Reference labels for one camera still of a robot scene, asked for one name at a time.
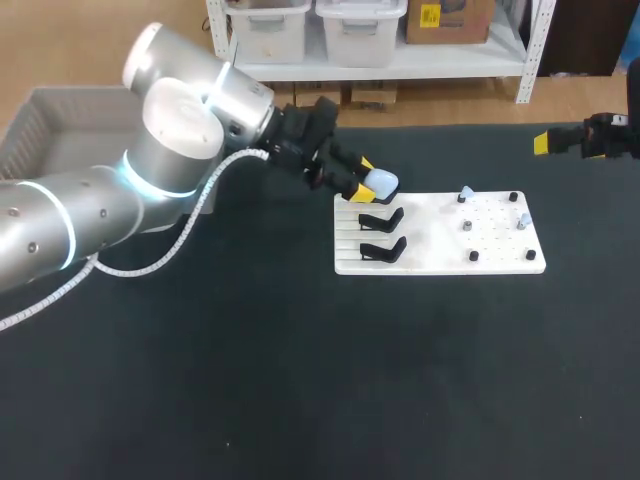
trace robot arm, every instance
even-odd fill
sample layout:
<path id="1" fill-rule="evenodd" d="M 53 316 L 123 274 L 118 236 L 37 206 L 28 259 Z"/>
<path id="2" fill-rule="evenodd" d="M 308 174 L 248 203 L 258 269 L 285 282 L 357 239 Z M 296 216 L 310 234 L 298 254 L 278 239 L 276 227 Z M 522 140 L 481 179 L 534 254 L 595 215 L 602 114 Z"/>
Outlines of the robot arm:
<path id="1" fill-rule="evenodd" d="M 0 291 L 173 225 L 225 145 L 262 149 L 269 163 L 349 201 L 387 203 L 398 191 L 395 175 L 336 141 L 334 104 L 281 111 L 271 90 L 160 24 L 136 41 L 123 81 L 143 99 L 143 122 L 115 167 L 0 186 Z"/>

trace shelf leg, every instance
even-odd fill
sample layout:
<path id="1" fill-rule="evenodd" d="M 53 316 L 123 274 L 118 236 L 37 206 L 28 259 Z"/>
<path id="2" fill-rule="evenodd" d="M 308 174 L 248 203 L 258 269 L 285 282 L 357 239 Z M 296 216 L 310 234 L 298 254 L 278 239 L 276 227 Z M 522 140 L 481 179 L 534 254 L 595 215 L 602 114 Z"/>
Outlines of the shelf leg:
<path id="1" fill-rule="evenodd" d="M 556 0 L 540 0 L 531 2 L 531 39 L 529 40 L 529 50 L 520 79 L 520 88 L 516 103 L 529 103 L 533 87 L 538 76 L 538 68 L 542 59 L 542 52 L 549 34 L 553 11 L 556 8 Z"/>
<path id="2" fill-rule="evenodd" d="M 211 26 L 211 38 L 216 56 L 222 60 L 233 60 L 229 37 L 227 36 L 227 16 L 222 10 L 221 0 L 206 0 L 209 13 L 209 25 Z"/>

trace white plastic storage box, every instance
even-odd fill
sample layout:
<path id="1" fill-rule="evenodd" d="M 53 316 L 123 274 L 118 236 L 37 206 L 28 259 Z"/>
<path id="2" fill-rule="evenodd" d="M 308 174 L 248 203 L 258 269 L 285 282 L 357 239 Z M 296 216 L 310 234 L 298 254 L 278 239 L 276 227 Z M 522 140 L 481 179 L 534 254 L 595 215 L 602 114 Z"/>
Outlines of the white plastic storage box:
<path id="1" fill-rule="evenodd" d="M 311 0 L 240 0 L 225 3 L 248 63 L 300 63 L 304 60 L 305 14 Z"/>
<path id="2" fill-rule="evenodd" d="M 407 0 L 317 0 L 329 61 L 343 67 L 384 67 L 396 49 Z"/>

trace wooden floor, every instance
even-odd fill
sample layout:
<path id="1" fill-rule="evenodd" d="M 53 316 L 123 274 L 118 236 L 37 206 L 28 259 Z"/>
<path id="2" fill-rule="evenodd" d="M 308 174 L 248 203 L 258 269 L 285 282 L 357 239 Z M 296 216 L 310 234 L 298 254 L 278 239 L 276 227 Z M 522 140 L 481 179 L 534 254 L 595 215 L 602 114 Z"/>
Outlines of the wooden floor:
<path id="1" fill-rule="evenodd" d="M 161 21 L 211 49 L 204 0 L 0 0 L 0 131 L 38 85 L 113 85 L 142 28 Z M 540 79 L 515 105 L 515 79 L 404 82 L 391 112 L 345 109 L 349 126 L 580 121 L 626 111 L 625 78 Z"/>

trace yellow label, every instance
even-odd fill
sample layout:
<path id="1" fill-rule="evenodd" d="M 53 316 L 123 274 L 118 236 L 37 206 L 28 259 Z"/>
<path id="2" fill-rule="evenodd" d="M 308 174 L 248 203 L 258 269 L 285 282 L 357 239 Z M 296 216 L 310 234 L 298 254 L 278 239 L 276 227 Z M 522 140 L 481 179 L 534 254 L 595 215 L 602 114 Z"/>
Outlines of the yellow label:
<path id="1" fill-rule="evenodd" d="M 420 28 L 438 28 L 440 26 L 440 5 L 422 5 L 420 10 Z"/>
<path id="2" fill-rule="evenodd" d="M 533 141 L 533 152 L 536 155 L 549 154 L 549 132 L 538 135 Z"/>

